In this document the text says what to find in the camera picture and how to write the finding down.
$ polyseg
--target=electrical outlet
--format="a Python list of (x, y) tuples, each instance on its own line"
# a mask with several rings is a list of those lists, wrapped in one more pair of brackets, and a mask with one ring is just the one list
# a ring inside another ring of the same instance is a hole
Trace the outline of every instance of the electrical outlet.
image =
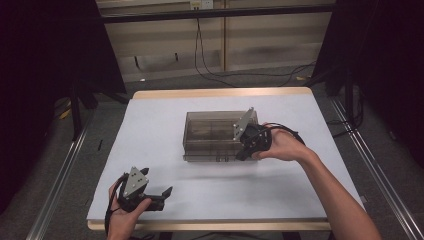
[(200, 9), (202, 9), (202, 1), (201, 0), (190, 1), (190, 9), (191, 10), (200, 10)]
[(202, 0), (201, 9), (213, 9), (213, 0)]

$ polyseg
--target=hand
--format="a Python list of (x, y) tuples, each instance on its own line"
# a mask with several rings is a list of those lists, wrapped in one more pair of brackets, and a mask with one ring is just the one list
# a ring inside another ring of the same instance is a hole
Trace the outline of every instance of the hand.
[[(116, 183), (109, 188), (109, 198), (112, 196), (113, 189)], [(116, 195), (113, 199), (111, 210), (116, 210), (112, 213), (109, 223), (109, 234), (107, 239), (126, 240), (131, 237), (134, 231), (135, 224), (137, 223), (138, 217), (149, 207), (151, 199), (144, 199), (136, 209), (132, 212), (126, 212), (119, 208), (118, 199)]]
[(291, 133), (283, 129), (272, 129), (271, 134), (272, 144), (270, 149), (268, 151), (253, 153), (253, 159), (278, 158), (280, 160), (292, 161), (302, 160), (313, 154), (312, 150), (299, 142)]

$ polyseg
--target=silver bracket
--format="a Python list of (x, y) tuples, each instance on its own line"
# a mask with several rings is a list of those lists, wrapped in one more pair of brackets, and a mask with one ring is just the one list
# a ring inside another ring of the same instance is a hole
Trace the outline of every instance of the silver bracket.
[(241, 135), (246, 131), (247, 124), (249, 123), (250, 117), (252, 117), (253, 107), (249, 110), (236, 122), (234, 126), (234, 141), (240, 140)]
[(145, 186), (148, 182), (149, 179), (147, 179), (140, 170), (136, 167), (132, 167), (128, 176), (127, 185), (125, 186), (124, 197), (130, 196), (132, 193)]

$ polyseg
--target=white tabletop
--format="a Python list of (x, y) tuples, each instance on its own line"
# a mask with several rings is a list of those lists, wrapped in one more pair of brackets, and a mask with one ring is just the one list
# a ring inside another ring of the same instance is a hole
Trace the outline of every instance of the white tabletop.
[[(101, 228), (108, 188), (132, 166), (150, 168), (145, 193), (160, 195), (169, 186), (174, 187), (164, 210), (143, 213), (141, 225), (299, 219), (326, 222), (324, 209), (296, 162), (276, 159), (221, 163), (184, 161), (186, 114), (196, 111), (246, 111), (254, 107), (259, 122), (280, 123), (298, 131), (306, 145), (362, 205), (314, 96), (309, 89), (299, 90), (295, 94), (283, 91), (282, 94), (253, 94), (256, 96), (203, 94), (204, 97), (182, 95), (131, 100), (88, 212), (89, 226), (97, 223)], [(242, 95), (243, 91), (237, 89), (237, 92), (235, 95)]]

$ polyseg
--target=transparent plastic box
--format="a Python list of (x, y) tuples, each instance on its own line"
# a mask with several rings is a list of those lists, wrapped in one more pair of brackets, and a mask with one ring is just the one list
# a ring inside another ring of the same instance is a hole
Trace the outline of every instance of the transparent plastic box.
[[(188, 112), (184, 131), (184, 160), (188, 162), (235, 161), (243, 149), (233, 140), (234, 124), (245, 111)], [(249, 123), (258, 123), (253, 111)]]

